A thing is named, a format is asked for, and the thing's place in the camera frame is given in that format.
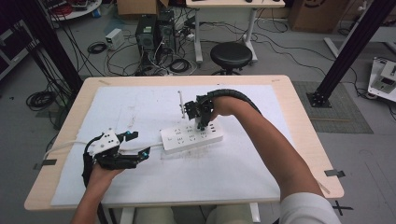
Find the metal stand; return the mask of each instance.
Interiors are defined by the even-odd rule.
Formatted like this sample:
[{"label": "metal stand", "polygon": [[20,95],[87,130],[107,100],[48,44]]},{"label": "metal stand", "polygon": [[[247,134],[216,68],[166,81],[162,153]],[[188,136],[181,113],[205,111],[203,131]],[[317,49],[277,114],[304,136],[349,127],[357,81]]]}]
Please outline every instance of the metal stand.
[{"label": "metal stand", "polygon": [[248,28],[247,28],[247,33],[244,35],[244,43],[245,45],[251,50],[251,53],[253,54],[253,57],[251,59],[252,62],[257,62],[257,56],[256,52],[254,52],[254,48],[251,45],[251,33],[253,33],[253,26],[254,26],[254,20],[256,19],[256,13],[257,13],[257,8],[253,8],[250,11],[250,17],[249,17],[249,23],[248,23]]},{"label": "metal stand", "polygon": [[308,98],[312,102],[312,106],[324,106],[326,104],[349,67],[355,62],[361,51],[378,30],[378,27],[395,6],[396,1],[394,0],[375,0],[371,4],[326,77],[314,93],[309,93]]},{"label": "metal stand", "polygon": [[64,51],[58,36],[51,29],[48,20],[44,16],[43,8],[37,0],[16,0],[14,2],[32,35],[40,41],[63,76],[64,81],[72,91],[72,98],[76,98],[82,86],[82,79]]}]

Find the stool seat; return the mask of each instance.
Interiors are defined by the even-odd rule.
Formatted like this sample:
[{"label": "stool seat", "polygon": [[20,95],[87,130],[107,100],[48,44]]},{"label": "stool seat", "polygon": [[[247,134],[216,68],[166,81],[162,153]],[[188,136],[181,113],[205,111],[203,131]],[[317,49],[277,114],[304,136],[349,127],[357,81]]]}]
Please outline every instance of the stool seat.
[{"label": "stool seat", "polygon": [[226,70],[242,68],[251,62],[252,57],[248,47],[235,42],[221,43],[210,50],[212,61]]}]

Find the floor mat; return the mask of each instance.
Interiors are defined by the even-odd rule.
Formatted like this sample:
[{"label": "floor mat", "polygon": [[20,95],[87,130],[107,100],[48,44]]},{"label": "floor mat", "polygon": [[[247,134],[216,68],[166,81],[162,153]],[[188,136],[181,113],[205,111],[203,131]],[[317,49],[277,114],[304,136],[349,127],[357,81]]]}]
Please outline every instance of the floor mat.
[{"label": "floor mat", "polygon": [[343,85],[337,85],[329,101],[332,108],[315,108],[307,92],[314,92],[319,82],[292,82],[317,133],[373,133]]}]

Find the table leg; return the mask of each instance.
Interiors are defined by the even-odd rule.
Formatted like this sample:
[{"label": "table leg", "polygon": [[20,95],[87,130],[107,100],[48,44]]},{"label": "table leg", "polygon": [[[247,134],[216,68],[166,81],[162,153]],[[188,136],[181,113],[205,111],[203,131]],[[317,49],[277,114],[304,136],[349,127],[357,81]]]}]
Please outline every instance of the table leg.
[{"label": "table leg", "polygon": [[195,49],[195,61],[202,63],[204,58],[202,56],[201,40],[199,38],[199,8],[195,9],[195,36],[194,36],[194,49]]},{"label": "table leg", "polygon": [[254,52],[254,48],[251,45],[251,33],[253,33],[253,26],[254,26],[254,20],[256,19],[256,12],[257,12],[257,8],[253,8],[250,11],[250,19],[248,22],[248,28],[247,28],[247,33],[244,35],[244,42],[245,45],[251,50],[251,53],[253,54],[253,58],[251,61],[253,61],[254,63],[258,61],[257,56],[256,56],[256,52]]},{"label": "table leg", "polygon": [[260,220],[259,204],[251,203],[250,211],[251,211],[251,217],[253,219],[253,223],[262,223]]},{"label": "table leg", "polygon": [[134,221],[134,207],[122,208],[120,224],[132,224]]}]

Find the power strip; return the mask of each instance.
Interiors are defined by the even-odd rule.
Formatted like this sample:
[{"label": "power strip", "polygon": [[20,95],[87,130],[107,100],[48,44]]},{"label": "power strip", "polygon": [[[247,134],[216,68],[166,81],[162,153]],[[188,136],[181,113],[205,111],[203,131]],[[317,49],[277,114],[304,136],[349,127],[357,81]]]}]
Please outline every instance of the power strip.
[{"label": "power strip", "polygon": [[219,123],[214,120],[204,131],[193,125],[176,126],[161,130],[165,154],[201,147],[222,140],[223,131]]}]

